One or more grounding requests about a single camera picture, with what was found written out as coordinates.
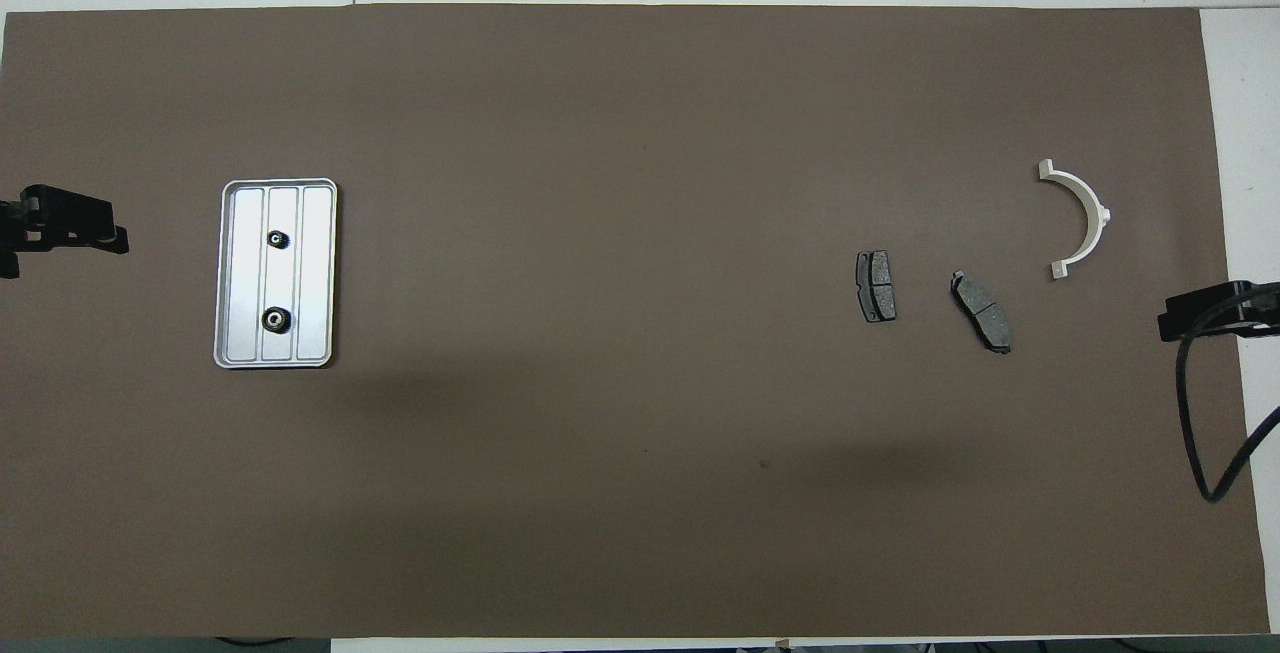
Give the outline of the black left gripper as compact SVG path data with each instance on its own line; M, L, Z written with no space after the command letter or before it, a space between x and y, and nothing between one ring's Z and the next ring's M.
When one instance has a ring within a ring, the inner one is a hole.
M28 184L20 202L1 202L1 279L20 275L18 254L54 248L99 248L127 255L127 229L115 225L113 205L52 184ZM29 227L42 228L40 239L28 239Z

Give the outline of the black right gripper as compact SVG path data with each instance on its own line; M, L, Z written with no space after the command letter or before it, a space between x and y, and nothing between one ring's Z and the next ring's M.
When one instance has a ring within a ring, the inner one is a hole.
M1236 294L1248 294L1235 309L1208 316L1208 309ZM1279 335L1279 283L1253 283L1253 280L1224 280L1211 287L1189 289L1165 301L1165 312L1158 315L1161 342L1179 342L1194 333L1197 337L1215 337L1235 333L1242 338Z

